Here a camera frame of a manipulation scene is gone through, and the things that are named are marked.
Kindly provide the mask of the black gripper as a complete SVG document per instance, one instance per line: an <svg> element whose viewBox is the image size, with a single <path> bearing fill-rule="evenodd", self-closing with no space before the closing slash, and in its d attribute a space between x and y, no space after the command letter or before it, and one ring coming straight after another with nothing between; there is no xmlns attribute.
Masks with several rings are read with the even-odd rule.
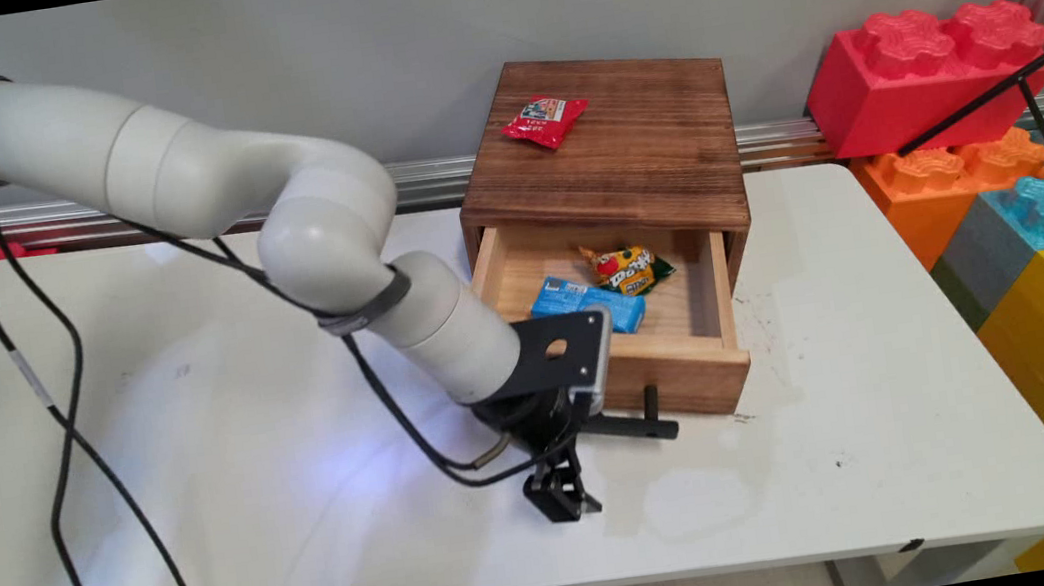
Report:
<svg viewBox="0 0 1044 586"><path fill-rule="evenodd" d="M585 423L601 411L596 390L573 393L555 388L517 397L480 401L473 414L496 433L523 445L528 459L482 480L483 486L533 471L522 495L552 523L579 521L602 512L583 480L576 437Z"/></svg>

